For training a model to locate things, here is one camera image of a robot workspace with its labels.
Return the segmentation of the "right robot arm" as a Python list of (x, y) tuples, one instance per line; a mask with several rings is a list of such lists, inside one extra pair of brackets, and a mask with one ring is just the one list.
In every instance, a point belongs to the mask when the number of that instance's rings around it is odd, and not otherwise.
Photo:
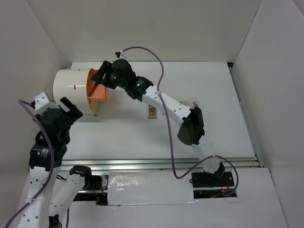
[(174, 121), (179, 126), (178, 139), (190, 146), (200, 159), (204, 183), (208, 187), (215, 187), (223, 181), (225, 167), (208, 143), (203, 114), (199, 107), (190, 108), (159, 91), (153, 82), (137, 76), (125, 59), (112, 63), (104, 61), (90, 79), (96, 85), (110, 89), (122, 88), (132, 99), (165, 113), (167, 121)]

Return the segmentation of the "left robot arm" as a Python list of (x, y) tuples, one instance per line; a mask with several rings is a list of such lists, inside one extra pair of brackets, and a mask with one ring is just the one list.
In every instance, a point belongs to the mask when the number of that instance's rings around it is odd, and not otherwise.
[(37, 95), (32, 103), (18, 100), (40, 130), (30, 150), (27, 201), (8, 220), (6, 227), (21, 215), (18, 224), (20, 228), (62, 228), (63, 219), (69, 218), (69, 208), (78, 191), (93, 185), (91, 169), (75, 165), (69, 171), (61, 191), (55, 198), (52, 197), (62, 159), (70, 142), (69, 130), (83, 115), (66, 97), (62, 97), (60, 102), (68, 111), (50, 101), (44, 93)]

